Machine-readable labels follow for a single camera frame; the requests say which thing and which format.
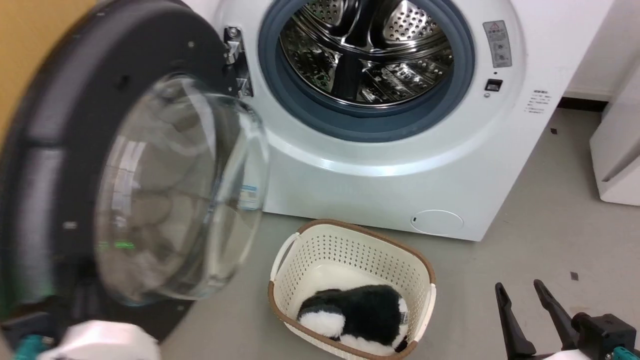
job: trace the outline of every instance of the laundry basket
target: laundry basket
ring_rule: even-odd
[[[436,300],[436,280],[427,259],[405,245],[364,228],[336,220],[304,225],[284,242],[271,269],[269,303],[296,335],[344,359],[402,359],[415,349]],[[408,346],[391,356],[376,356],[333,341],[296,321],[302,302],[325,289],[347,290],[388,284],[409,309]]]

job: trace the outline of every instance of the stainless steel drum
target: stainless steel drum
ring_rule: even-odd
[[[445,34],[408,1],[313,0],[291,17],[280,43],[307,85],[362,107],[424,95],[453,66]]]

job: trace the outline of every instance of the metal hinge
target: metal hinge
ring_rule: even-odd
[[[238,97],[253,96],[242,31],[239,28],[229,26],[225,29],[225,46],[227,47],[227,52],[225,53],[227,65],[233,66],[236,71]]]

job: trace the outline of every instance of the black and white plush toy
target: black and white plush toy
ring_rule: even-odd
[[[406,302],[389,285],[317,292],[302,303],[302,326],[370,354],[387,356],[407,346]]]

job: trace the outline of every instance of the gray floor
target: gray floor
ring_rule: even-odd
[[[381,230],[422,251],[438,277],[435,313],[409,359],[504,358],[497,281],[539,353],[560,342],[534,279],[571,315],[612,312],[640,328],[640,208],[599,201],[588,147],[597,125],[594,113],[556,112],[549,127],[557,135],[544,132],[481,243]],[[246,268],[193,308],[163,344],[163,359],[333,359],[289,332],[266,298],[271,262],[304,222],[266,215]],[[0,359],[7,357],[0,347]]]

